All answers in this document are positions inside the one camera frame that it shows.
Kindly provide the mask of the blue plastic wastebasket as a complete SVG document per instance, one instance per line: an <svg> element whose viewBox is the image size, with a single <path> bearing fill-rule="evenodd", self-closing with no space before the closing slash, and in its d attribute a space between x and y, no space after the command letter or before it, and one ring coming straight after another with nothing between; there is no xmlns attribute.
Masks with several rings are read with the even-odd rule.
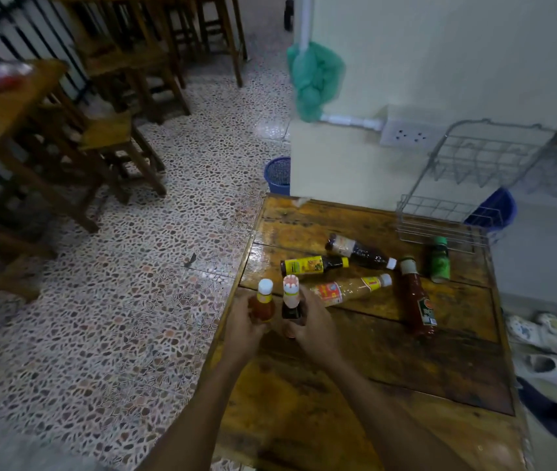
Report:
<svg viewBox="0 0 557 471"><path fill-rule="evenodd" d="M290 166L290 156L274 158L267 163L263 176L270 193L290 196Z"/></svg>

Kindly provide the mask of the blue plastic basket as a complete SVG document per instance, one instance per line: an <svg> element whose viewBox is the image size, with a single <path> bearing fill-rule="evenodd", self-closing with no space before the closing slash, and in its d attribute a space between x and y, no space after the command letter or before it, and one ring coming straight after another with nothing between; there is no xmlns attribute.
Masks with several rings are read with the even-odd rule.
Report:
<svg viewBox="0 0 557 471"><path fill-rule="evenodd" d="M507 188L496 189L465 220L464 225L479 228L486 234L507 228L518 214L518 205Z"/></svg>

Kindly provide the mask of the dark sauce bottle yellow label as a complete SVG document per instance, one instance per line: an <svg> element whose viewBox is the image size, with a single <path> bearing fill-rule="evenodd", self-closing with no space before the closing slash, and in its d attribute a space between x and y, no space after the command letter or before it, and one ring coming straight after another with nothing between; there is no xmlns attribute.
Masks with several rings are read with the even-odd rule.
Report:
<svg viewBox="0 0 557 471"><path fill-rule="evenodd" d="M316 255L280 261L283 277L324 274L333 269L349 267L349 259L340 255Z"/></svg>

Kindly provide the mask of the person's right forearm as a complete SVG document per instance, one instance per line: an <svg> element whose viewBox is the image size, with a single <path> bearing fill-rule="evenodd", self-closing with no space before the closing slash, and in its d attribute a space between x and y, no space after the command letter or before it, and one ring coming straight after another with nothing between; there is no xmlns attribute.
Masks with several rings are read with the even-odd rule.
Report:
<svg viewBox="0 0 557 471"><path fill-rule="evenodd" d="M316 362L345 397L385 471L473 471L451 447L342 356L334 354Z"/></svg>

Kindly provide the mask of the white wall socket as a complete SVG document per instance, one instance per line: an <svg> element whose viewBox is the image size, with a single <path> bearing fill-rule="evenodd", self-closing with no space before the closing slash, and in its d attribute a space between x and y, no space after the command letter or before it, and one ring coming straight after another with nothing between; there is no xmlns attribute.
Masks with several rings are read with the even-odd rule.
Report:
<svg viewBox="0 0 557 471"><path fill-rule="evenodd" d="M385 148L430 152L453 123L445 110L387 104L379 145Z"/></svg>

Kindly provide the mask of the dark sauce bottle striped cap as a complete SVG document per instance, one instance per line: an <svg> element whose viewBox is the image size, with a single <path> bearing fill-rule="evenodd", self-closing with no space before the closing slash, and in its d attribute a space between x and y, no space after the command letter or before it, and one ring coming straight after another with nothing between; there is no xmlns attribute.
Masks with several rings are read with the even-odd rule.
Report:
<svg viewBox="0 0 557 471"><path fill-rule="evenodd" d="M287 275L283 278L283 303L282 319L284 324L287 322L295 323L299 326L306 324L306 314L304 306L300 302L300 285L296 275Z"/></svg>

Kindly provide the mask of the person's left forearm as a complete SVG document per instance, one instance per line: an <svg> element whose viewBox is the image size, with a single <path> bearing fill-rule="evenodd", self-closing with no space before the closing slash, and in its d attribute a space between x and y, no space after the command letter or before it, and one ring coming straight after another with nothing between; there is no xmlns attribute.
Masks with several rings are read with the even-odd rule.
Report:
<svg viewBox="0 0 557 471"><path fill-rule="evenodd" d="M229 397L252 356L225 352L135 471L210 471Z"/></svg>

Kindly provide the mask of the orange sauce bottle white cap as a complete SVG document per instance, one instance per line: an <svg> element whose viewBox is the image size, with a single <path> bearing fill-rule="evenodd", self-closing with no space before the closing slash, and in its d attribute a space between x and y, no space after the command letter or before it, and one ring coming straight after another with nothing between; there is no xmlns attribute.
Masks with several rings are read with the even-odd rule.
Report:
<svg viewBox="0 0 557 471"><path fill-rule="evenodd" d="M263 278L259 281L256 295L249 299L249 308L251 318L260 323L271 321L275 314L275 304L273 299L273 281L269 278Z"/></svg>

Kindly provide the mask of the green mesh net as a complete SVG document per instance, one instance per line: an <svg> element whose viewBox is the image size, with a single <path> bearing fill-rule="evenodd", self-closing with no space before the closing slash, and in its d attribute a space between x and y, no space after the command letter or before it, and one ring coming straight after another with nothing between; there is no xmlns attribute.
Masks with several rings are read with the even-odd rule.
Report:
<svg viewBox="0 0 557 471"><path fill-rule="evenodd" d="M305 53L294 44L286 54L298 116L307 123L318 122L323 106L340 89L345 63L333 50L313 41Z"/></svg>

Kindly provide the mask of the green seasoning bottle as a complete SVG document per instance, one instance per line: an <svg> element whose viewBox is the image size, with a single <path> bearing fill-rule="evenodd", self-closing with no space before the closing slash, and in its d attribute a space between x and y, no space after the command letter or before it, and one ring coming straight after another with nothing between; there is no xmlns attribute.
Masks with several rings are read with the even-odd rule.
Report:
<svg viewBox="0 0 557 471"><path fill-rule="evenodd" d="M431 239L430 279L436 284L450 280L450 259L446 237L434 236Z"/></svg>

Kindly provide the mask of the black metal window grille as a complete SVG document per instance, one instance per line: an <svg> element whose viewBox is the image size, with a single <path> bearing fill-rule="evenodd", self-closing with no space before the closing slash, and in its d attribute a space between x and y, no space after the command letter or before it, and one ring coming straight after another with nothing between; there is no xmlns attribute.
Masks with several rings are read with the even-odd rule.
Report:
<svg viewBox="0 0 557 471"><path fill-rule="evenodd" d="M65 9L54 0L0 0L0 60L56 58L68 65L61 87L82 107L95 90L75 49Z"/></svg>

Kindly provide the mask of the white plastic pipe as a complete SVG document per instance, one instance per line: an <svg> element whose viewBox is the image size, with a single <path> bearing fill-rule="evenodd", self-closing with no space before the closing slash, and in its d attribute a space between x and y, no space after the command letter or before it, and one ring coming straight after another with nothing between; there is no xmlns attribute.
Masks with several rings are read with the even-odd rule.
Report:
<svg viewBox="0 0 557 471"><path fill-rule="evenodd" d="M305 53L311 42L314 0L300 0L300 27L298 29L298 44L301 53ZM380 118L363 118L347 115L324 113L318 122L346 127L359 127L369 131L381 132L384 121Z"/></svg>

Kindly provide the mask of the person's left hand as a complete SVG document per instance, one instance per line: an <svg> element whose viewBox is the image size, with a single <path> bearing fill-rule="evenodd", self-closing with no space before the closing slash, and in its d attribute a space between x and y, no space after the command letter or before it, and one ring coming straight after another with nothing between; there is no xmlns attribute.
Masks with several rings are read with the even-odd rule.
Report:
<svg viewBox="0 0 557 471"><path fill-rule="evenodd" d="M239 289L227 316L222 358L228 363L244 367L256 354L260 340L253 339L253 322L248 302L255 294Z"/></svg>

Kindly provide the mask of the dark sauce bottle white label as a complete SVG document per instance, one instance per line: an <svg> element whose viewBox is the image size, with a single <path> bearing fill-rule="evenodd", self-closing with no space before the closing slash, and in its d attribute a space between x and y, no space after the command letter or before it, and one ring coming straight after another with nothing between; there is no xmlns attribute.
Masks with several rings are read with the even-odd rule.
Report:
<svg viewBox="0 0 557 471"><path fill-rule="evenodd" d="M376 247L369 247L361 242L338 234L331 234L325 250L349 259L349 262L371 270L394 270L397 260L389 257Z"/></svg>

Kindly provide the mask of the person's right hand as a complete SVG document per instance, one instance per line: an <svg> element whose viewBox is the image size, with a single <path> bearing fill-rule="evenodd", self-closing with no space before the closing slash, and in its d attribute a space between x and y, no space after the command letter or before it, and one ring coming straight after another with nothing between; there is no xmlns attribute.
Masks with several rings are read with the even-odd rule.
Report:
<svg viewBox="0 0 557 471"><path fill-rule="evenodd" d="M300 296L306 314L307 338L296 341L315 364L328 371L343 359L335 324L316 294L304 288L300 290ZM284 321L283 328L287 334Z"/></svg>

